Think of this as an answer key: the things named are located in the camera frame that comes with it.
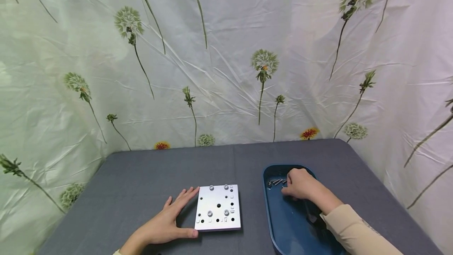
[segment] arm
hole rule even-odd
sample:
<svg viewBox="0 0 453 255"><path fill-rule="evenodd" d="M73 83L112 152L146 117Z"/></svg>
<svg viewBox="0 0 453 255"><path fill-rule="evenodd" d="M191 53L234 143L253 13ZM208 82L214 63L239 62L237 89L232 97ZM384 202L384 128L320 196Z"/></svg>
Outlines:
<svg viewBox="0 0 453 255"><path fill-rule="evenodd" d="M402 255L396 247L372 229L349 205L305 169L292 169L283 195L308 199L324 214L328 229L352 255Z"/></svg>
<svg viewBox="0 0 453 255"><path fill-rule="evenodd" d="M172 198L154 218L137 229L114 255L140 255L149 244L166 243L178 238L197 238L198 231L176 226L176 217L187 203L199 192L200 187L182 190L175 202Z"/></svg>

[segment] gray table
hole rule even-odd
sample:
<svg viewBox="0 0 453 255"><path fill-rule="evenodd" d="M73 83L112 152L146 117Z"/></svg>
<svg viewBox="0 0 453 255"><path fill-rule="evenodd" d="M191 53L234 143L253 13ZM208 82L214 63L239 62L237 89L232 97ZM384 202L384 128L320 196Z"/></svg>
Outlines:
<svg viewBox="0 0 453 255"><path fill-rule="evenodd" d="M144 254L273 255L262 189L273 163L308 166L319 180L405 255L441 255L366 164L339 139L114 153L87 185L39 255L111 255L169 195L186 187L237 183L242 230L201 233ZM193 227L196 201L180 216Z"/></svg>

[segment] left hand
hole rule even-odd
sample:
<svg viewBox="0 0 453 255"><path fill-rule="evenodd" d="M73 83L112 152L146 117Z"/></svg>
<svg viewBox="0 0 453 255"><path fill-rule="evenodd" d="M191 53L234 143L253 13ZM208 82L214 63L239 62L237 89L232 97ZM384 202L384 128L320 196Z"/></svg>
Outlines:
<svg viewBox="0 0 453 255"><path fill-rule="evenodd" d="M193 228L179 228L176 226L176 217L199 192L200 187L190 187L182 190L172 203L170 196L164 208L154 218L137 229L120 249L122 255L141 254L148 244L161 244L178 238L197 238L198 231Z"/></svg>

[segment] fabric backdrop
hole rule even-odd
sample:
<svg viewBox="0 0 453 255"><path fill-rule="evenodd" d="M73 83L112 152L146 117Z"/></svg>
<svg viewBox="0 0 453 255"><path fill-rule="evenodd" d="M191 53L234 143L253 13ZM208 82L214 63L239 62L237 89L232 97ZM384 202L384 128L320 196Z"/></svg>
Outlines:
<svg viewBox="0 0 453 255"><path fill-rule="evenodd" d="M335 137L452 254L451 1L0 0L2 251L110 153Z"/></svg>

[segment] blue tray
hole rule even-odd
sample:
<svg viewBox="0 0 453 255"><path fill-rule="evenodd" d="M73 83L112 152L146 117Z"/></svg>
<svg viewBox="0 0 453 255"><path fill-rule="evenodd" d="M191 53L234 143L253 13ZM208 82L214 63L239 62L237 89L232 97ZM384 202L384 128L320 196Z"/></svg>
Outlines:
<svg viewBox="0 0 453 255"><path fill-rule="evenodd" d="M346 254L345 249L333 234L325 229L325 223L319 217L321 211L316 205L308 200L294 201L291 197L283 196L281 183L268 188L269 181L286 179L286 175L293 168L305 168L315 177L310 169L293 164L270 165L263 171L267 220L276 253L280 255ZM309 219L318 218L316 225L309 223L308 214Z"/></svg>

